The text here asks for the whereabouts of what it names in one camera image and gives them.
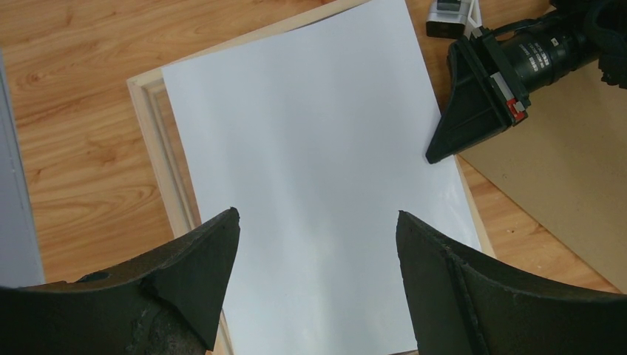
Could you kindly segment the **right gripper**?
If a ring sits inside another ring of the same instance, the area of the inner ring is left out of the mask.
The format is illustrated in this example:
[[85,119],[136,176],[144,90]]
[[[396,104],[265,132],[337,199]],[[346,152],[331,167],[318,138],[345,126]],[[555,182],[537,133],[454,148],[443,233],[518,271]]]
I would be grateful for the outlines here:
[[626,88],[626,2],[550,4],[540,17],[475,29],[449,46],[450,99],[425,153],[429,163],[520,123],[532,92],[593,61],[602,82]]

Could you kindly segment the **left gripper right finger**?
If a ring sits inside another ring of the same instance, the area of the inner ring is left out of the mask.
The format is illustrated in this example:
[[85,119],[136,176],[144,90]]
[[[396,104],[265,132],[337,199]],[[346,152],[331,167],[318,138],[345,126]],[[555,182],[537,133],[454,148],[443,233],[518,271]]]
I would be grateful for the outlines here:
[[396,245],[420,354],[624,354],[626,296],[549,280],[408,212]]

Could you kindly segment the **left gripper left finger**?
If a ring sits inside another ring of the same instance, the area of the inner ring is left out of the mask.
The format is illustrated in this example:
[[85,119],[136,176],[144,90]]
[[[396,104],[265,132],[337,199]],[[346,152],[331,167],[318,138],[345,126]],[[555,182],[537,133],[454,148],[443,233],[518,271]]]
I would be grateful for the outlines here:
[[68,283],[1,289],[3,354],[204,354],[214,349],[240,239],[226,209]]

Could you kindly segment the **wooden backing board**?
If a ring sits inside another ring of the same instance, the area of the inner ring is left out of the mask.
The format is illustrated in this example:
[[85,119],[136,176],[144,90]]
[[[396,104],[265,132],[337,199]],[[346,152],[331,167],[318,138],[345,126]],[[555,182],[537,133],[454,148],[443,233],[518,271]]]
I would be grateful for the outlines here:
[[528,118],[463,158],[626,289],[626,91],[588,64],[530,96]]

